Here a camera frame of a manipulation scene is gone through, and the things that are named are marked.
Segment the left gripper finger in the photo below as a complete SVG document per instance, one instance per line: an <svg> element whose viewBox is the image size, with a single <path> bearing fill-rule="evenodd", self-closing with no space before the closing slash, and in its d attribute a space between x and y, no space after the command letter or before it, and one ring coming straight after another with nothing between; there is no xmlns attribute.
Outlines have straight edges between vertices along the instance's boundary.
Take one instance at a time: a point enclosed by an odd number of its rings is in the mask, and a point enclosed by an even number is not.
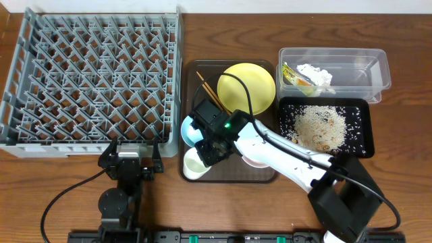
<svg viewBox="0 0 432 243"><path fill-rule="evenodd" d="M102 152L99 157L99 165L109 165L111 160L117 155L117 138L114 138L109 143L108 147Z"/></svg>
<svg viewBox="0 0 432 243"><path fill-rule="evenodd" d="M163 173L164 172L164 165L162 162L162 158L159 152L159 143L158 139L155 138L153 140L153 153L152 153L152 162L153 162L153 169L155 173Z"/></svg>

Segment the white cup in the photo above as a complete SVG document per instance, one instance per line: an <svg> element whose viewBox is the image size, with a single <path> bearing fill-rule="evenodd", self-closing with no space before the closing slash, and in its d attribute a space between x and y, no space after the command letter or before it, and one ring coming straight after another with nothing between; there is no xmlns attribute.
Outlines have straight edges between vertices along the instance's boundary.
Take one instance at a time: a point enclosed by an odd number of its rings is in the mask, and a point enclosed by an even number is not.
<svg viewBox="0 0 432 243"><path fill-rule="evenodd" d="M205 167L204 163L198 156L196 148L190 148L186 151L183 158L183 174L189 180L197 180L206 174L211 167Z"/></svg>

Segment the green snack bar wrapper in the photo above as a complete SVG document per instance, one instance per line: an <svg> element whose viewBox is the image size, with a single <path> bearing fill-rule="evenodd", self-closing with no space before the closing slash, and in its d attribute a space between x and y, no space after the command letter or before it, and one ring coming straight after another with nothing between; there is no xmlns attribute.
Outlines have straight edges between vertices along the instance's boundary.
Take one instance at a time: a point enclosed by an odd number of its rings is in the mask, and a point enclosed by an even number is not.
<svg viewBox="0 0 432 243"><path fill-rule="evenodd" d="M315 92L314 84L308 78L295 72L286 62L282 64L282 74L286 80L296 86L304 95L311 96Z"/></svg>

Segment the rice food waste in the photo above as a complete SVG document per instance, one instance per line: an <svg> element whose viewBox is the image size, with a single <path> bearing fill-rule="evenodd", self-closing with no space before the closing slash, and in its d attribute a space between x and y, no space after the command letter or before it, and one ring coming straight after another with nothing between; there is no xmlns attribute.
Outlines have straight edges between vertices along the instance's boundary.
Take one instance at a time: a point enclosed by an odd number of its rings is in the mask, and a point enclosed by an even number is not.
<svg viewBox="0 0 432 243"><path fill-rule="evenodd" d="M279 113L280 134L306 149L338 155L367 155L358 107L284 105Z"/></svg>

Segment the white tissue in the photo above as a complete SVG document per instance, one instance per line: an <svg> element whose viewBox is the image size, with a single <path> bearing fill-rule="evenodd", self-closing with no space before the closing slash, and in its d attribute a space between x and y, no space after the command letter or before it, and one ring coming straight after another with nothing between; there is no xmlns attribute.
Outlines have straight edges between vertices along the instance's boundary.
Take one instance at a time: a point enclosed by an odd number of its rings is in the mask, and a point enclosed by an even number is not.
<svg viewBox="0 0 432 243"><path fill-rule="evenodd" d="M308 78L315 86L323 86L323 88L316 88L312 93L312 97L318 97L323 91L328 91L335 94L335 90L331 88L331 80L333 76L327 71L319 67L313 67L310 64L297 65L298 72Z"/></svg>

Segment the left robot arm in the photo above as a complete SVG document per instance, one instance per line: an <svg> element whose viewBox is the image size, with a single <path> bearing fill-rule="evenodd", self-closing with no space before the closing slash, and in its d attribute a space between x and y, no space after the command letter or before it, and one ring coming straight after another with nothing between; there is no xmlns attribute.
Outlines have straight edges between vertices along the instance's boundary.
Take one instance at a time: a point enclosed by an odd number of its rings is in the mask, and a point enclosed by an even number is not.
<svg viewBox="0 0 432 243"><path fill-rule="evenodd" d="M116 138L100 155L98 166L117 182L115 188L104 191L99 198L101 242L145 241L142 228L138 226L142 183L153 181L156 173L164 172L157 141L153 142L151 159L150 167L142 166L138 153L117 152Z"/></svg>

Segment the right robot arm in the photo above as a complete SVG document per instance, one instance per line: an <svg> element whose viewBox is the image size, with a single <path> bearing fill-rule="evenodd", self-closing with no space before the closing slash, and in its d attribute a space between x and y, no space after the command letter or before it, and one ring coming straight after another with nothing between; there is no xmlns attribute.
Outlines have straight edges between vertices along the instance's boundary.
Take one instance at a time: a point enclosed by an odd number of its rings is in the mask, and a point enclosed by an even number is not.
<svg viewBox="0 0 432 243"><path fill-rule="evenodd" d="M327 230L326 242L362 239L384 196L357 157L308 150L271 131L249 112L227 114L207 99L189 116L191 126L202 134L194 146L206 167L234 153L264 163L308 194L317 219Z"/></svg>

